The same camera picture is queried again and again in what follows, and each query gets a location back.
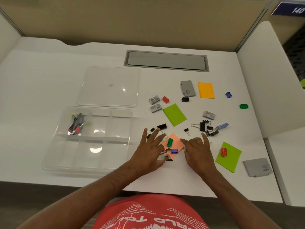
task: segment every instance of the pink sticky note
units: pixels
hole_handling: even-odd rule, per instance
[[[171,147],[167,146],[168,139],[173,139],[173,144]],[[177,137],[174,133],[170,134],[168,138],[164,142],[161,143],[161,145],[164,146],[164,150],[170,148],[170,149],[177,149],[178,153],[180,152],[181,149],[183,149],[184,144],[180,141],[179,137]],[[170,155],[170,158],[173,159],[177,154],[171,154],[171,152],[167,152],[166,154]]]

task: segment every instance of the tan fabric panel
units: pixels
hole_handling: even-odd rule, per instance
[[[266,0],[0,0],[30,37],[234,51]]]
[[[271,15],[279,3],[279,1],[274,1],[272,7],[265,13],[260,23],[269,21],[283,45],[305,24],[305,18]]]

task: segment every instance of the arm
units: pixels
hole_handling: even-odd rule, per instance
[[[81,228],[127,185],[162,166],[165,161],[157,161],[157,158],[160,152],[164,151],[164,146],[159,143],[165,135],[162,134],[155,139],[159,131],[160,129],[155,130],[146,142],[145,128],[141,142],[128,162],[107,176],[38,212],[18,229]]]
[[[209,140],[204,133],[201,138],[189,141],[180,139],[186,150],[188,165],[211,188],[240,229],[280,229],[265,213],[239,193],[216,169]]]

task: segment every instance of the sticky note pad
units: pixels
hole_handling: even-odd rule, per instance
[[[212,83],[198,82],[200,98],[215,99]]]
[[[173,139],[173,143],[171,147],[168,147],[167,143],[168,143],[168,139],[170,138]],[[161,145],[164,146],[164,150],[170,148],[170,149],[177,149],[178,152],[180,152],[180,150],[182,150],[184,147],[184,144],[180,141],[179,137],[177,137],[174,133],[170,134],[168,138],[166,138],[165,141],[161,143]],[[167,152],[166,154],[169,154],[171,159],[173,159],[177,155],[177,154],[172,154],[171,152]]]
[[[172,104],[171,106],[164,108],[163,111],[173,126],[186,120],[185,115],[178,108],[177,104]]]
[[[235,147],[229,145],[227,142],[223,142],[221,147],[227,149],[227,156],[223,157],[221,155],[221,149],[220,149],[218,156],[216,158],[216,162],[219,165],[222,165],[226,169],[230,170],[232,173],[234,173],[235,168],[237,166],[237,162],[239,160],[239,156],[242,152],[241,150],[236,149]]]

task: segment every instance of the blue sign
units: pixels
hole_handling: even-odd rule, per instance
[[[272,15],[305,17],[305,3],[281,2]]]

